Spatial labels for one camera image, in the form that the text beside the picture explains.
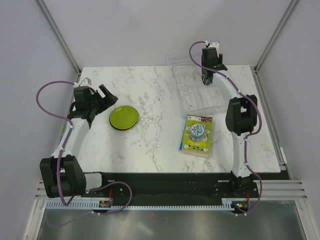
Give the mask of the yellow brown patterned plate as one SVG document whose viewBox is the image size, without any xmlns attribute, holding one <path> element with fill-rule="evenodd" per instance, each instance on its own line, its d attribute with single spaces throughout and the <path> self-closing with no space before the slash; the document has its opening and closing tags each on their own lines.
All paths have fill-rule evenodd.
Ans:
<svg viewBox="0 0 320 240">
<path fill-rule="evenodd" d="M 138 123 L 138 118 L 110 118 L 110 125 L 119 131 L 126 131 Z"/>
</svg>

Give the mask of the lime green plate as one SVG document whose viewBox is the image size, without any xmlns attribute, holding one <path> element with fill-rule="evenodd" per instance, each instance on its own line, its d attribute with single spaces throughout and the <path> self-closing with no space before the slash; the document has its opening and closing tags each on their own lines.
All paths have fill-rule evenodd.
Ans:
<svg viewBox="0 0 320 240">
<path fill-rule="evenodd" d="M 122 105 L 117 108 L 115 108 L 109 115 L 110 118 L 125 118 L 125 119 L 132 119 L 132 118 L 138 118 L 139 119 L 139 114 L 138 111 L 130 106 L 130 105 Z"/>
</svg>

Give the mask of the dark green plate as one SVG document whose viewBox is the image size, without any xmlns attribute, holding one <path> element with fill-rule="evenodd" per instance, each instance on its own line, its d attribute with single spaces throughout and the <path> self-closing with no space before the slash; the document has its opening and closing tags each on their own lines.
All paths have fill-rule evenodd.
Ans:
<svg viewBox="0 0 320 240">
<path fill-rule="evenodd" d="M 202 83 L 205 85 L 205 86 L 209 86 L 212 84 L 213 82 L 213 77 L 212 76 L 205 76 L 205 75 L 202 75 Z"/>
</svg>

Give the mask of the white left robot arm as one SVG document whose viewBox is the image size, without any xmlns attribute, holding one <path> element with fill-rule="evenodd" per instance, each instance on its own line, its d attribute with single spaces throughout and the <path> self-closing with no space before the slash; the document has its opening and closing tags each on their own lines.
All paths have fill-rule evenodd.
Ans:
<svg viewBox="0 0 320 240">
<path fill-rule="evenodd" d="M 61 119 L 67 127 L 56 150 L 43 158 L 39 167 L 46 195 L 49 198 L 81 196 L 85 193 L 87 180 L 78 156 L 83 140 L 95 117 L 112 107 L 118 98 L 103 84 L 98 90 L 90 85 L 74 85 L 74 102 L 69 113 Z"/>
</svg>

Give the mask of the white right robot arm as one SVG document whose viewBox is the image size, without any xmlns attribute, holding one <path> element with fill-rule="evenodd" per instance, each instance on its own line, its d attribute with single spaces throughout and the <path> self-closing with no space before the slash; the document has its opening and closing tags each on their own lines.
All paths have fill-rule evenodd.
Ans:
<svg viewBox="0 0 320 240">
<path fill-rule="evenodd" d="M 229 77 L 228 69 L 223 64 L 223 55 L 218 48 L 206 46 L 201 52 L 202 83 L 213 84 L 228 101 L 225 124 L 231 132 L 233 142 L 233 165 L 229 180 L 229 191 L 235 197 L 242 196 L 253 186 L 253 174 L 250 167 L 248 135 L 258 122 L 257 97 L 245 95 Z"/>
</svg>

